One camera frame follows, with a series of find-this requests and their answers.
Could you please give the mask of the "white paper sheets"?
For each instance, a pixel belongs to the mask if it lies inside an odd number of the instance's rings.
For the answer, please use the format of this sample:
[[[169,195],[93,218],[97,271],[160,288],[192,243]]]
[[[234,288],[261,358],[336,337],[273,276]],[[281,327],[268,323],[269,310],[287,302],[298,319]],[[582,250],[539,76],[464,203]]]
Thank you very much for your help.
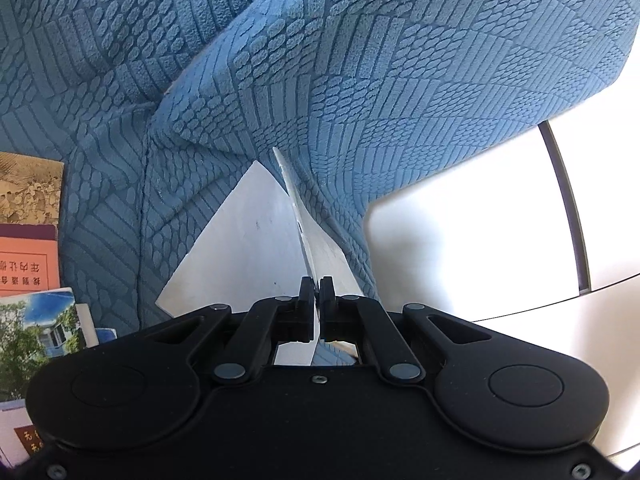
[[[209,220],[156,304],[179,316],[228,304],[245,312],[255,302],[297,294],[309,276],[332,278],[339,295],[361,295],[344,252],[311,218],[302,182],[281,151],[277,170],[253,162]]]

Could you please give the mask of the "photo cover notebook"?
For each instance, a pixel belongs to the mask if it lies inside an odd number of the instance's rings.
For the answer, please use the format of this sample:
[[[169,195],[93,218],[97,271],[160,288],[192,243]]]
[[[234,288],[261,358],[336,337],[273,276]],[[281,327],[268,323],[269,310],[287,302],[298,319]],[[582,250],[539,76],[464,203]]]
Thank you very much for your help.
[[[1,299],[0,396],[23,400],[40,367],[118,337],[111,327],[93,322],[88,304],[68,288]]]
[[[44,444],[27,413],[24,400],[2,402],[0,408],[1,463],[14,468],[26,462]]]

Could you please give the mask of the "white orange cartoon book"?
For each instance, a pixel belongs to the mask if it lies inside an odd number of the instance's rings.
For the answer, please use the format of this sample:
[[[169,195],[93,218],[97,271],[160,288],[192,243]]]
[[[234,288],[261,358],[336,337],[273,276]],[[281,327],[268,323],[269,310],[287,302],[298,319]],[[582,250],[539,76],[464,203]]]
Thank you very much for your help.
[[[2,297],[59,288],[58,242],[2,237],[0,278]]]

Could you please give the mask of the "tan painting cover book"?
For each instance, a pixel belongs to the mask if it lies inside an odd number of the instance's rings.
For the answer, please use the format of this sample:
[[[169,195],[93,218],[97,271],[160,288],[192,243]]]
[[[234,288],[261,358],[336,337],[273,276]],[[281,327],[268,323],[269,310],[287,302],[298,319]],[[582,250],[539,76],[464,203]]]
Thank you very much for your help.
[[[57,226],[63,171],[64,164],[56,160],[2,152],[1,222]]]

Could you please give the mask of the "purple gold cover book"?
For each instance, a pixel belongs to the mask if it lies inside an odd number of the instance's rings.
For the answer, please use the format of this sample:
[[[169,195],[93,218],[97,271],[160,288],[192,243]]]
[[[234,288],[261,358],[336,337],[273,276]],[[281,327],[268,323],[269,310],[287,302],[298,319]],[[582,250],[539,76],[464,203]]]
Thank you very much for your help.
[[[2,224],[0,236],[24,238],[24,240],[57,240],[56,227],[52,224]]]

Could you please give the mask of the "blue textured chair cover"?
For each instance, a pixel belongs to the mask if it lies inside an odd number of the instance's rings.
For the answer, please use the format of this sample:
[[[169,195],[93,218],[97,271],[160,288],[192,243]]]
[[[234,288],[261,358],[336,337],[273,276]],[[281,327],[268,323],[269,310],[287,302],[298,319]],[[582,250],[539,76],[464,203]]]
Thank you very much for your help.
[[[370,203],[616,81],[639,0],[1,0],[1,146],[60,160],[63,281],[126,335],[284,155],[376,293]]]

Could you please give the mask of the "black wall rail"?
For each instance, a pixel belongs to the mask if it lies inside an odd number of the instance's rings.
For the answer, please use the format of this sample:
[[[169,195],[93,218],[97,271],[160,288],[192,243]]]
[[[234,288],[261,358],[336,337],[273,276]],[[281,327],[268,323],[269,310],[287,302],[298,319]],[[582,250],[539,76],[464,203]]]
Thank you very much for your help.
[[[580,221],[579,210],[573,192],[570,176],[568,175],[560,147],[548,120],[538,125],[541,139],[544,141],[551,166],[553,168],[556,182],[558,182],[563,207],[565,210],[570,239],[572,240],[577,284],[579,295],[591,292],[591,278],[589,271],[589,261],[585,243],[582,222]]]

